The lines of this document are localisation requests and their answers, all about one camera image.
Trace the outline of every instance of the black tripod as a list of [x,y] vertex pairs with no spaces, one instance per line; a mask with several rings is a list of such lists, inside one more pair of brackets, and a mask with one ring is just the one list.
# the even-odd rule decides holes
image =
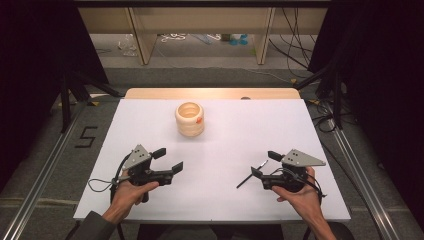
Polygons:
[[333,119],[337,127],[342,129],[340,111],[341,111],[341,69],[352,59],[357,48],[360,46],[365,35],[367,24],[372,20],[375,10],[375,4],[372,0],[362,3],[358,13],[351,20],[348,28],[345,30],[341,42],[328,64],[311,77],[295,85],[295,89],[300,90],[310,83],[321,79],[316,90],[318,98],[327,98],[333,92]]

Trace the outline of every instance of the cable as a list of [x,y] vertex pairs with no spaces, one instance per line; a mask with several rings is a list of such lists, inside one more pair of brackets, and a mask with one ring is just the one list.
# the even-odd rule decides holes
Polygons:
[[[300,35],[299,35],[299,25],[298,25],[298,22],[297,22],[297,18],[298,18],[298,9],[297,9],[297,8],[295,8],[295,26],[294,26],[294,28],[292,27],[292,25],[291,25],[291,23],[290,23],[290,21],[289,21],[289,19],[288,19],[287,15],[286,15],[286,12],[285,12],[284,8],[282,8],[282,10],[283,10],[284,17],[286,18],[286,21],[287,21],[287,23],[288,23],[288,25],[289,25],[289,27],[290,27],[291,32],[292,32],[292,39],[291,39],[291,41],[290,41],[290,43],[289,43],[289,50],[288,50],[288,53],[287,53],[287,54],[288,54],[288,55],[290,55],[291,47],[292,47],[292,46],[294,46],[294,45],[293,45],[293,40],[294,40],[294,38],[296,38],[296,40],[297,40],[297,42],[298,42],[298,44],[299,44],[299,46],[300,46],[300,49],[302,49],[302,55],[303,55],[303,58],[305,59],[305,61],[306,61],[307,65],[309,65],[309,61],[310,61],[310,59],[309,59],[309,57],[307,56],[307,54],[305,53],[305,50],[304,50],[304,48],[303,48],[303,46],[302,46],[302,42],[300,41]],[[291,70],[288,58],[287,58],[287,67],[288,67],[289,71],[290,71],[290,72],[291,72],[294,76],[299,77],[299,78],[306,78],[306,77],[299,76],[299,75],[295,74],[295,73]]]
[[275,47],[275,49],[277,49],[277,51],[279,53],[282,53],[284,56],[286,56],[287,58],[290,58],[291,60],[293,60],[294,62],[296,62],[297,64],[301,65],[304,68],[308,68],[305,64],[299,62],[298,60],[296,60],[295,58],[293,58],[292,56],[290,56],[289,54],[285,53],[283,50],[279,49],[272,41],[271,39],[269,39],[269,42]]
[[[283,40],[283,42],[285,42],[287,45],[290,45],[290,43],[289,43],[289,42],[287,42],[287,41],[283,38],[283,35],[281,35],[281,34],[280,34],[280,38],[281,38],[281,40]],[[294,47],[294,48],[297,48],[297,49],[300,49],[300,50],[303,50],[303,51],[312,52],[312,50],[310,50],[310,49],[302,48],[302,47],[299,47],[299,46],[296,46],[296,45],[292,45],[291,47]]]

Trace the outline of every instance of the gray floor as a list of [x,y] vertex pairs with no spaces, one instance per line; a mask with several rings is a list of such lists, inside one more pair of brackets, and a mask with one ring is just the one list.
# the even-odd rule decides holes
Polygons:
[[[137,57],[122,55],[122,51],[117,46],[119,41],[126,41],[125,35],[92,35],[92,39],[98,49],[110,85],[122,93],[131,87],[290,87],[291,81],[302,79],[293,73],[302,77],[311,74],[292,61],[287,64],[287,58],[277,52],[272,45],[269,45],[266,63],[257,65],[250,38],[247,45],[231,46],[227,42],[215,40],[207,45],[190,35],[187,35],[183,41],[168,39],[167,42],[161,42],[159,37],[153,57],[146,66],[141,66]],[[284,36],[284,39],[290,41],[291,37]],[[281,40],[280,36],[273,36],[272,41],[283,51],[288,51],[288,45]],[[302,36],[302,44],[311,50],[314,46],[310,36]],[[290,55],[306,64],[300,51],[291,49]],[[316,86],[315,83],[302,89],[301,96],[305,99],[315,99]],[[102,93],[93,87],[87,86],[87,88],[92,94]],[[93,96],[96,96],[92,100],[95,104],[83,108],[66,148],[20,239],[64,239],[74,226],[75,207],[119,101],[109,96]],[[311,118],[326,114],[326,110],[321,106],[311,105],[308,109]],[[349,112],[348,104],[345,105],[344,112]],[[320,126],[324,130],[329,129],[327,122]],[[343,117],[343,126],[343,132],[393,222],[399,239],[424,239],[422,230],[390,178],[383,169],[377,166],[378,159],[361,127],[355,123],[351,115]],[[96,127],[96,129],[87,129],[87,133],[95,139],[91,147],[78,148],[77,146],[90,143],[89,139],[80,138],[86,127]],[[31,154],[21,163],[0,195],[2,236],[22,200],[30,191],[56,140],[60,137],[60,129],[61,106],[58,100],[52,106],[51,115],[40,131]],[[356,239],[378,239],[378,231],[372,216],[354,185],[340,167],[343,166],[351,175],[334,133],[324,133],[319,128],[317,133],[338,162],[326,152],[346,205],[351,211],[352,220],[346,225]],[[124,224],[123,227],[127,239],[136,238],[137,225]],[[305,231],[305,225],[302,223],[284,223],[282,228],[286,239],[301,239]],[[112,239],[119,239],[116,233]]]

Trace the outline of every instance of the finger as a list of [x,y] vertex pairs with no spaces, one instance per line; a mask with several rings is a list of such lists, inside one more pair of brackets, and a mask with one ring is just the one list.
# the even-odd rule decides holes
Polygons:
[[121,176],[128,176],[128,170],[122,171],[122,175]]
[[157,187],[159,187],[159,183],[158,182],[149,182],[149,183],[146,183],[146,184],[144,184],[142,186],[139,186],[138,187],[138,192],[141,195],[141,194],[144,194],[144,193],[146,193],[148,191],[152,191],[153,189],[155,189]]
[[284,199],[282,197],[277,198],[277,202],[284,202],[284,201],[286,201],[286,199]]
[[315,169],[313,169],[312,167],[306,167],[306,172],[313,178],[315,178]]
[[279,187],[279,186],[273,186],[272,187],[272,191],[274,191],[278,196],[280,196],[280,198],[282,199],[282,200],[287,200],[287,198],[288,197],[290,197],[289,195],[290,195],[290,193],[286,190],[286,189],[284,189],[284,188],[282,188],[282,187]]

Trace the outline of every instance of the floor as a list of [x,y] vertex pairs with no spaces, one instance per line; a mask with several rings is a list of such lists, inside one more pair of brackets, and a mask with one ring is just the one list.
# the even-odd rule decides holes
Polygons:
[[[231,71],[237,70],[234,74],[236,74],[235,78],[239,80],[244,78],[249,82],[254,79],[252,82],[259,81],[260,83],[261,80],[267,79],[268,82],[276,81],[276,84],[285,84],[287,87],[290,87],[293,82],[301,81],[304,77],[311,75],[302,67],[302,64],[307,65],[307,59],[303,52],[299,49],[289,48],[289,45],[283,41],[290,42],[291,36],[272,36],[271,41],[283,52],[288,53],[290,49],[289,55],[299,63],[288,60],[274,46],[269,45],[264,65],[256,63],[250,36],[247,38],[248,44],[236,46],[215,39],[209,39],[211,43],[206,44],[199,37],[203,36],[187,34],[184,35],[184,40],[167,38],[165,42],[162,42],[161,40],[165,38],[158,36],[153,56],[149,64],[145,66],[139,64],[137,56],[129,56],[134,52],[124,52],[119,49],[118,46],[122,48],[124,43],[128,43],[128,39],[131,40],[126,35],[92,35],[92,40],[108,74],[110,85],[121,92],[125,92],[130,87],[145,84],[146,81],[154,81],[149,84],[159,85],[172,83],[172,78],[175,78],[175,81],[187,80],[187,84],[195,80],[209,81],[205,74],[199,74],[201,79],[196,79],[197,75],[195,74],[190,76],[190,73],[197,73],[197,71],[203,71],[209,75],[219,73],[231,76],[233,73]],[[301,36],[303,48],[312,51],[315,39],[316,36]],[[151,74],[148,80],[142,75],[143,72]],[[165,74],[168,82],[161,82]],[[219,74],[213,75],[213,77],[216,78],[220,76]],[[317,83],[313,83],[302,89],[300,92],[302,98],[315,99],[314,89],[316,86]],[[88,179],[91,173],[90,169],[95,163],[102,140],[105,138],[118,105],[117,99],[102,96],[101,91],[90,86],[87,88],[94,97],[92,104],[81,107],[81,104],[76,103],[72,106],[74,112],[82,109],[77,117],[75,129],[69,134],[69,140],[63,142],[63,151],[57,153],[57,162],[53,164],[53,170],[48,176],[40,196],[36,199],[32,214],[27,222],[23,223],[25,227],[19,233],[20,239],[64,239],[74,226],[75,221],[72,216],[81,191],[85,187],[85,179]],[[311,104],[308,107],[312,119],[318,118],[319,120],[320,116],[328,113],[329,108],[325,104],[328,103]],[[349,112],[348,103],[344,106],[344,111]],[[31,187],[39,173],[44,170],[45,163],[52,158],[52,149],[55,148],[56,142],[61,140],[61,123],[61,103],[58,99],[52,106],[51,115],[41,130],[38,140],[34,143],[31,154],[15,171],[14,176],[0,194],[0,233],[2,236],[6,234],[7,226],[11,224],[24,199],[31,192]],[[345,223],[346,226],[349,227],[356,239],[378,239],[378,229],[380,228],[375,225],[370,210],[364,203],[366,196],[359,194],[357,184],[352,183],[355,182],[355,174],[351,171],[349,157],[342,151],[337,134],[326,131],[331,130],[331,122],[316,123],[317,134],[322,140],[323,146],[330,149],[326,151],[327,158],[351,212],[352,220]],[[395,238],[386,237],[384,239],[424,239],[422,230],[402,201],[390,178],[378,165],[379,161],[361,127],[355,123],[354,117],[346,115],[343,117],[343,124],[345,127],[342,134],[346,136],[355,158],[364,169],[371,189],[381,202],[397,235]],[[81,139],[82,131],[93,130],[87,126],[96,126],[99,131],[92,133],[95,134],[92,147],[78,148],[76,146],[90,144],[89,139]],[[302,223],[284,223],[282,229],[285,239],[300,239],[305,231],[305,226]],[[124,230],[127,239],[136,238],[137,225],[125,224]],[[119,239],[119,237],[115,233],[111,239]]]

